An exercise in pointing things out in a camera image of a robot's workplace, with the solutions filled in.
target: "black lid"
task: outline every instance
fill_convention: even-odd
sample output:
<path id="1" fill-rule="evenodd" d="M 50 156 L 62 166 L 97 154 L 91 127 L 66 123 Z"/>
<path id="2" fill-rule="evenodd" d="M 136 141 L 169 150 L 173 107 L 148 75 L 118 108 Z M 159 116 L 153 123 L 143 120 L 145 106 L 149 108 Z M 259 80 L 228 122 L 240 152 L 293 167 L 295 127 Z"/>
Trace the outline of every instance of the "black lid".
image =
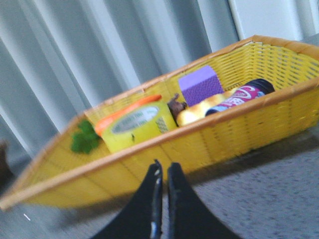
<path id="1" fill-rule="evenodd" d="M 252 80 L 248 82 L 246 85 L 258 88 L 259 90 L 263 91 L 265 95 L 275 91 L 273 85 L 269 81 L 266 81 L 262 78 Z"/>
<path id="2" fill-rule="evenodd" d="M 213 113 L 217 113 L 217 112 L 219 112 L 219 111 L 214 110 L 213 108 L 210 108 L 210 109 L 206 112 L 205 117 L 208 116 L 208 115 L 211 115 L 211 114 L 213 114 Z"/>

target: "wicker basket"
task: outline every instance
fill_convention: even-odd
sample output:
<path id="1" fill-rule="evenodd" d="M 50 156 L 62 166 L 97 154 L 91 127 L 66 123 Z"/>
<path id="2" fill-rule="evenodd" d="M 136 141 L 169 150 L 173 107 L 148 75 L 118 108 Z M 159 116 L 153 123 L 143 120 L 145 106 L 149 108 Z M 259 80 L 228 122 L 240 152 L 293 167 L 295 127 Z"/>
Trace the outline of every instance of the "wicker basket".
<path id="1" fill-rule="evenodd" d="M 96 123 L 142 97 L 180 93 L 178 79 L 205 65 L 217 73 L 224 90 L 264 78 L 276 91 L 221 113 L 110 154 L 105 144 L 91 154 L 70 150 L 71 134 L 82 119 Z M 32 161 L 2 197 L 5 210 L 20 202 L 80 207 L 133 193 L 157 158 L 164 170 L 179 162 L 185 173 L 244 154 L 317 124 L 319 47 L 253 36 L 202 57 L 106 100 L 76 117 Z"/>

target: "green carrot leaves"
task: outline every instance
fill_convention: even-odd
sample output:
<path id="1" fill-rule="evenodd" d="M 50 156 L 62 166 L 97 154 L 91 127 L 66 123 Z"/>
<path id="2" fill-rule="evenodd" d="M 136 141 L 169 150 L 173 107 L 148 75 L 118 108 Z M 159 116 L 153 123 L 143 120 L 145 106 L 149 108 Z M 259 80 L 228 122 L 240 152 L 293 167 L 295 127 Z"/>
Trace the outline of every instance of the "green carrot leaves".
<path id="1" fill-rule="evenodd" d="M 79 131 L 72 134 L 71 150 L 76 153 L 89 154 L 99 146 L 100 137 L 95 133 L 92 124 L 84 119 L 78 125 Z"/>

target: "pink label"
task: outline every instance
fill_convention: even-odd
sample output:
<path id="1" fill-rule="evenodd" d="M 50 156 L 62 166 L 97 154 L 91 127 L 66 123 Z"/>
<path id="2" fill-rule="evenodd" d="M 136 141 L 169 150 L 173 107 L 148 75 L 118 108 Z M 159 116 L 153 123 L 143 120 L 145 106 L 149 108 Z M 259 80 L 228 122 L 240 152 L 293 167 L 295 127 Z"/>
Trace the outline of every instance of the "pink label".
<path id="1" fill-rule="evenodd" d="M 264 95 L 265 94 L 262 91 L 255 87 L 248 85 L 242 86 L 231 97 L 220 103 L 218 106 L 230 108 Z"/>

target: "basket rim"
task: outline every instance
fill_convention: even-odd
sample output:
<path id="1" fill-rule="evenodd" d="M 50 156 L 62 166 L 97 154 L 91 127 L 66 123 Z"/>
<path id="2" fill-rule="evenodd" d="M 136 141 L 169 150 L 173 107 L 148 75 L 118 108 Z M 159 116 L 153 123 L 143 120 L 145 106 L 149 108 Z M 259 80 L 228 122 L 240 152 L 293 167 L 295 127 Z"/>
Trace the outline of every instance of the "basket rim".
<path id="1" fill-rule="evenodd" d="M 254 110 L 264 108 L 273 104 L 276 104 L 280 101 L 290 99 L 294 96 L 300 95 L 302 93 L 305 93 L 307 91 L 313 90 L 315 88 L 319 87 L 319 77 L 312 78 L 308 81 L 298 83 L 294 86 L 290 86 L 275 92 L 272 92 L 268 95 L 265 95 L 264 97 L 255 99 L 253 101 L 246 102 L 245 104 L 230 108 L 227 111 L 216 113 L 213 115 L 210 115 L 202 120 L 190 123 L 188 125 L 179 127 L 175 130 L 169 131 L 165 134 L 162 134 L 160 136 L 157 136 L 155 138 L 152 138 L 150 140 L 147 140 L 145 142 L 142 142 L 140 144 L 134 145 L 130 148 L 121 150 L 119 152 L 110 154 L 106 157 L 94 160 L 92 162 L 89 162 L 85 165 L 78 166 L 74 169 L 71 169 L 69 171 L 63 172 L 57 176 L 54 176 L 52 178 L 49 178 L 45 181 L 38 182 L 34 185 L 28 186 L 26 188 L 23 188 L 23 181 L 28 178 L 30 173 L 34 171 L 42 162 L 42 159 L 45 154 L 47 154 L 49 151 L 53 150 L 55 147 L 57 141 L 64 136 L 68 130 L 73 127 L 75 124 L 78 124 L 78 122 L 85 118 L 91 111 L 95 110 L 96 108 L 99 108 L 103 105 L 110 105 L 114 102 L 123 99 L 131 94 L 134 94 L 138 91 L 144 91 L 145 89 L 149 88 L 150 86 L 163 81 L 167 78 L 170 78 L 182 71 L 185 71 L 203 61 L 206 61 L 212 57 L 220 56 L 223 54 L 227 54 L 247 43 L 250 42 L 262 42 L 263 44 L 270 44 L 275 46 L 282 46 L 288 49 L 291 49 L 295 51 L 296 53 L 305 54 L 310 57 L 315 55 L 315 57 L 312 57 L 316 60 L 319 60 L 319 47 L 314 45 L 309 45 L 306 43 L 301 43 L 297 41 L 289 41 L 284 40 L 281 38 L 274 38 L 274 37 L 267 37 L 267 36 L 259 36 L 254 35 L 252 37 L 249 37 L 247 39 L 241 40 L 239 42 L 236 42 L 234 44 L 231 44 L 217 52 L 210 53 L 204 57 L 201 57 L 173 72 L 167 73 L 165 75 L 161 75 L 159 77 L 154 78 L 153 80 L 150 80 L 148 82 L 145 82 L 144 84 L 135 87 L 129 91 L 126 91 L 124 93 L 121 93 L 115 97 L 112 97 L 98 106 L 89 109 L 85 111 L 83 114 L 80 114 L 78 116 L 75 116 L 71 122 L 68 124 L 66 130 L 61 133 L 57 134 L 49 143 L 48 146 L 45 147 L 36 157 L 34 160 L 31 161 L 29 166 L 23 171 L 23 173 L 19 176 L 17 181 L 11 186 L 11 188 L 5 192 L 5 194 L 2 195 L 0 198 L 0 208 L 2 210 L 7 210 L 14 206 L 15 204 L 18 204 L 28 198 L 31 198 L 33 196 L 36 196 L 46 190 L 50 190 L 56 186 L 62 185 L 64 183 L 76 180 L 77 178 L 81 177 L 84 174 L 94 172 L 99 170 L 102 167 L 106 167 L 107 165 L 114 163 L 118 160 L 122 160 L 126 157 L 132 156 L 135 153 L 138 153 L 142 150 L 145 150 L 149 147 L 153 147 L 156 144 L 163 143 L 169 140 L 176 139 L 180 136 L 190 134 L 192 132 L 195 132 L 196 130 L 203 129 L 207 126 L 214 126 L 218 123 L 227 121 L 229 119 L 232 119 L 234 117 L 241 116 L 243 114 L 252 112 Z"/>

